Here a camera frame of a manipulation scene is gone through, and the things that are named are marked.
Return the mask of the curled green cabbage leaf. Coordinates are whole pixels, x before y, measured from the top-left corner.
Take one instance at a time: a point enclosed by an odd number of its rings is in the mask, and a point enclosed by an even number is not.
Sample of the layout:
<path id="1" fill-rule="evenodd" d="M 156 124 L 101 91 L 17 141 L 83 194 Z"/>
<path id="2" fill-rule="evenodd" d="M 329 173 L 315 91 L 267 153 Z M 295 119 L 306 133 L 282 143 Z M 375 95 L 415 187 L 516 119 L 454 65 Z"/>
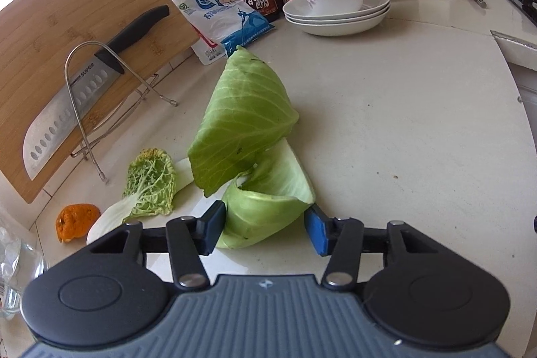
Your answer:
<path id="1" fill-rule="evenodd" d="M 216 244 L 241 249 L 257 244 L 295 222 L 316 201 L 304 168 L 283 138 L 226 188 L 226 223 Z"/>

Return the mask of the orange peel piece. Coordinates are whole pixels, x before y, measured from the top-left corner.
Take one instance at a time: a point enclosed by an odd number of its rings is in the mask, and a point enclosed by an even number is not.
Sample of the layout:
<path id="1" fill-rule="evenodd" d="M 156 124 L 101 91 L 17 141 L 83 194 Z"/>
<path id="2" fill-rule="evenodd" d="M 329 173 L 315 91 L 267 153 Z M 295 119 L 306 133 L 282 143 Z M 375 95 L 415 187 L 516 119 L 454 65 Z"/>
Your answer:
<path id="1" fill-rule="evenodd" d="M 68 243 L 86 236 L 100 217 L 100 210 L 93 204 L 70 204 L 55 219 L 56 237 L 60 243 Z"/>

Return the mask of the large green cabbage leaf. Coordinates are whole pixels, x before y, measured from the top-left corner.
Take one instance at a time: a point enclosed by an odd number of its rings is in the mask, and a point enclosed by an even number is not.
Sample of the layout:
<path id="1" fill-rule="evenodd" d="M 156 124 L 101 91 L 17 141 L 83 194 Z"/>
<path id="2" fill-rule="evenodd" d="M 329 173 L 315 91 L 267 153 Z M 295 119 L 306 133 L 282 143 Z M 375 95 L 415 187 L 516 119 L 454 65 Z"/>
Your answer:
<path id="1" fill-rule="evenodd" d="M 226 61 L 188 159 L 205 196 L 248 171 L 257 157 L 299 121 L 283 82 L 260 58 L 238 46 Z"/>

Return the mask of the napa cabbage leaf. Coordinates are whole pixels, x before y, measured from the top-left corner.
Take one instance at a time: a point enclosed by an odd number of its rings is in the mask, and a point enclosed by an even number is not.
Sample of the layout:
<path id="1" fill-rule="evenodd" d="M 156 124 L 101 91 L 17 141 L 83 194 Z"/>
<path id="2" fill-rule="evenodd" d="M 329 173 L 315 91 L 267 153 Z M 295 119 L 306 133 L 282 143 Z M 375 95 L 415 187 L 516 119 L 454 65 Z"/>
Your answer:
<path id="1" fill-rule="evenodd" d="M 87 244 L 134 219 L 169 215 L 176 194 L 193 181 L 188 158 L 174 161 L 157 148 L 141 151 L 128 166 L 122 199 L 110 205 L 92 225 Z"/>

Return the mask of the clear glass jug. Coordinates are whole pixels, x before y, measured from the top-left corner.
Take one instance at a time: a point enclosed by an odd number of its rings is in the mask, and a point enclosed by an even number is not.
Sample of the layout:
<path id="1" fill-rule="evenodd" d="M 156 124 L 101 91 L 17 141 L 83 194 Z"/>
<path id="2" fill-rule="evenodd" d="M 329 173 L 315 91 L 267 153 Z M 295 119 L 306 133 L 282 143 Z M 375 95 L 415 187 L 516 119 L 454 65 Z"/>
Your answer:
<path id="1" fill-rule="evenodd" d="M 40 250 L 1 223 L 1 318 L 19 313 L 24 289 L 47 270 Z"/>

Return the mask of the blue white salt bag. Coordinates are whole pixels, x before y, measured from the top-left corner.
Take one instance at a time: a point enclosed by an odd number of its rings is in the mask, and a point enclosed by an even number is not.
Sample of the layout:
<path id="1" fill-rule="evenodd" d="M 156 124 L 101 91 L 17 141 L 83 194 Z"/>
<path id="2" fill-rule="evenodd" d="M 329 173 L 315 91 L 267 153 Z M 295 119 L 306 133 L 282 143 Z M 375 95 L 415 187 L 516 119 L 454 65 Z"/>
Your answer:
<path id="1" fill-rule="evenodd" d="M 242 0 L 172 0 L 197 32 L 192 50 L 203 65 L 230 56 L 274 29 L 258 11 Z"/>

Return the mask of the stacked white plates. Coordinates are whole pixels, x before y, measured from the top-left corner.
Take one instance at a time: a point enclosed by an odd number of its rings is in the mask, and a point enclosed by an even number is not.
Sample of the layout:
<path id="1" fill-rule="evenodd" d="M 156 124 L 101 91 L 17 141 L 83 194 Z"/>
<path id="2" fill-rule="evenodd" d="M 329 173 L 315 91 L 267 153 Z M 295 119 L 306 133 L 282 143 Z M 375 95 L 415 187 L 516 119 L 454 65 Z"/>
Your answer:
<path id="1" fill-rule="evenodd" d="M 391 0 L 365 0 L 358 12 L 313 14 L 306 0 L 291 0 L 283 6 L 286 20 L 312 36 L 353 36 L 379 25 L 390 11 Z"/>

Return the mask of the bamboo cutting board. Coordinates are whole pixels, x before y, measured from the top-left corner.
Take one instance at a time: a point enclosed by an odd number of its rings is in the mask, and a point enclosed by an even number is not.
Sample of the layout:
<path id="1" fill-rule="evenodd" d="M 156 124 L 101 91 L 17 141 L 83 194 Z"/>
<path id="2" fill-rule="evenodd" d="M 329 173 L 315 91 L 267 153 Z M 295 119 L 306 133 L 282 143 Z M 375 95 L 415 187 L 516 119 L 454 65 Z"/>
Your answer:
<path id="1" fill-rule="evenodd" d="M 120 54 L 132 68 L 117 79 L 83 119 L 95 126 L 145 79 L 187 51 L 197 33 L 171 0 L 14 0 L 1 12 L 1 172 L 27 203 L 32 203 L 68 155 L 80 143 L 72 132 L 36 179 L 23 162 L 27 128 L 65 85 L 65 60 L 73 53 L 70 73 L 79 71 L 96 51 L 82 43 L 106 43 L 145 11 L 166 4 L 168 17 Z"/>

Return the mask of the black gas stove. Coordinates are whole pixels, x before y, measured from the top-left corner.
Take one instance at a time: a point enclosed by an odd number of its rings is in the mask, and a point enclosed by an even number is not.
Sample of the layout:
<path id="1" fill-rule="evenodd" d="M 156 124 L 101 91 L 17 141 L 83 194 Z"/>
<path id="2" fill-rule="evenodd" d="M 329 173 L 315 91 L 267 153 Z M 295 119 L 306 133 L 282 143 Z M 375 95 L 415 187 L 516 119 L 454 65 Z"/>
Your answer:
<path id="1" fill-rule="evenodd" d="M 537 0 L 508 0 L 534 25 L 537 25 Z"/>

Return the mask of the black handled kitchen knife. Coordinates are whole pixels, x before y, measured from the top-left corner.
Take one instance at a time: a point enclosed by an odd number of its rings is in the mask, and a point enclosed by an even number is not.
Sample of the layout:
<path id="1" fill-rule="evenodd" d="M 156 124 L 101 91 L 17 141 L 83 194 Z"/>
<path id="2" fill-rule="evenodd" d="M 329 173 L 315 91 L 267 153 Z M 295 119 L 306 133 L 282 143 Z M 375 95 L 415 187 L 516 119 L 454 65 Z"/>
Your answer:
<path id="1" fill-rule="evenodd" d="M 54 152 L 78 125 L 113 82 L 125 73 L 116 54 L 128 49 L 160 20 L 169 16 L 164 4 L 154 7 L 132 21 L 83 63 L 38 114 L 27 129 L 23 143 L 23 162 L 30 179 L 45 167 Z"/>

